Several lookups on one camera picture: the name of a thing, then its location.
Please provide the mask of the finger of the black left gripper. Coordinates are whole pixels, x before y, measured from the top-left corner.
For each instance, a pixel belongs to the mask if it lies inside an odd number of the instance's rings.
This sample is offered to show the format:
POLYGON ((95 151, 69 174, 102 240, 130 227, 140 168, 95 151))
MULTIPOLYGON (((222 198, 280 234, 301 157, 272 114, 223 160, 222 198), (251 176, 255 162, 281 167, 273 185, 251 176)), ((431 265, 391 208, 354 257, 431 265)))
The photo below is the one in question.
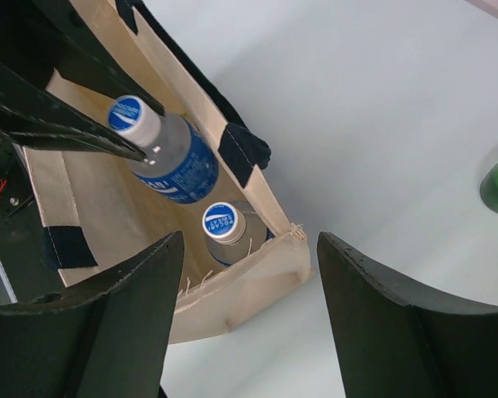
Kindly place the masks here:
POLYGON ((111 99, 136 95, 164 114, 164 107, 122 69, 70 1, 32 4, 41 14, 36 30, 43 35, 61 76, 111 99))
POLYGON ((142 161, 144 152, 0 62, 0 132, 20 145, 108 153, 142 161))

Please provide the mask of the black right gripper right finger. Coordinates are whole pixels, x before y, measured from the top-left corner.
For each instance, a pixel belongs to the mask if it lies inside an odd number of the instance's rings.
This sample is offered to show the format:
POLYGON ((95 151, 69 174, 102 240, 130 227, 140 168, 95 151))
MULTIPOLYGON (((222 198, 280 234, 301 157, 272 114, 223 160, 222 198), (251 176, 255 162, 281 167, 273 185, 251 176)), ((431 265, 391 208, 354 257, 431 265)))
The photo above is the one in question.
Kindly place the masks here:
POLYGON ((329 232, 317 256, 348 397, 498 397, 498 306, 434 289, 329 232))

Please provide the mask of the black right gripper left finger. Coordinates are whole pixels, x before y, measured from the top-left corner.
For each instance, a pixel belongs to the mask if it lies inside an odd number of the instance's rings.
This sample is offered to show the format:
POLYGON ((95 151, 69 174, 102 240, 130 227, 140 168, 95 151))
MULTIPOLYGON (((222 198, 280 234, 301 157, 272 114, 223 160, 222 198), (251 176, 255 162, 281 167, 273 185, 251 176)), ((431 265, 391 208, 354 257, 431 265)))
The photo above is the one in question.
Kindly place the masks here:
POLYGON ((0 306, 0 397, 161 397, 182 274, 173 232, 78 284, 0 306))

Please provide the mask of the beige canvas tote bag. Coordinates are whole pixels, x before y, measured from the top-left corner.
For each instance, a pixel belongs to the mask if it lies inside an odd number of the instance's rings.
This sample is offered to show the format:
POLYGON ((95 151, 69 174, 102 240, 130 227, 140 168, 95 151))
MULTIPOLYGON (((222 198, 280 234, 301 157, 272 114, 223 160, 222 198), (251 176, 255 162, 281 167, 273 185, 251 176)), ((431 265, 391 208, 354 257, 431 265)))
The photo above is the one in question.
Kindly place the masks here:
POLYGON ((174 231, 185 255, 172 343, 230 332, 314 273, 304 231, 263 176, 267 144, 141 1, 70 1, 116 62, 165 109, 190 119, 217 155, 224 201, 248 201, 275 236, 230 267, 206 248, 199 219, 105 153, 25 150, 46 255, 65 286, 80 283, 174 231))

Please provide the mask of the Pocari Sweat bottle labelled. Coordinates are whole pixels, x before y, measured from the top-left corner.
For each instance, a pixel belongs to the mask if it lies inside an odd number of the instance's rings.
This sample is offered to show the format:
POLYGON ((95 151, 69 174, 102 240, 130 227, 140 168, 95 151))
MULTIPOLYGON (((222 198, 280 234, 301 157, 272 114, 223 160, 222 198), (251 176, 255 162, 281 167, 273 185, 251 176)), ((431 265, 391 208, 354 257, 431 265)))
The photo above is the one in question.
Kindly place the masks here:
POLYGON ((226 267, 258 251, 275 236, 248 201, 218 201, 202 216, 210 255, 226 267))

